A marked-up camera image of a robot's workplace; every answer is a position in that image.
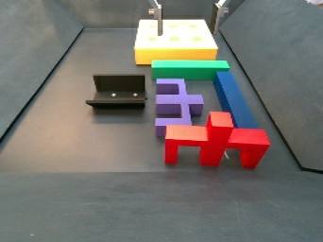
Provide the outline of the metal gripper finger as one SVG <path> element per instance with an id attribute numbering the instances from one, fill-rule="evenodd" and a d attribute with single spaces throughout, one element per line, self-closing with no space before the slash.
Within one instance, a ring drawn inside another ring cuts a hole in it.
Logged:
<path id="1" fill-rule="evenodd" d="M 163 7 L 158 0 L 150 0 L 150 15 L 158 23 L 158 35 L 163 35 Z"/>
<path id="2" fill-rule="evenodd" d="M 216 19 L 215 19 L 215 32 L 219 30 L 219 21 L 224 14 L 228 12 L 230 0 L 219 0 L 215 4 L 216 7 Z"/>

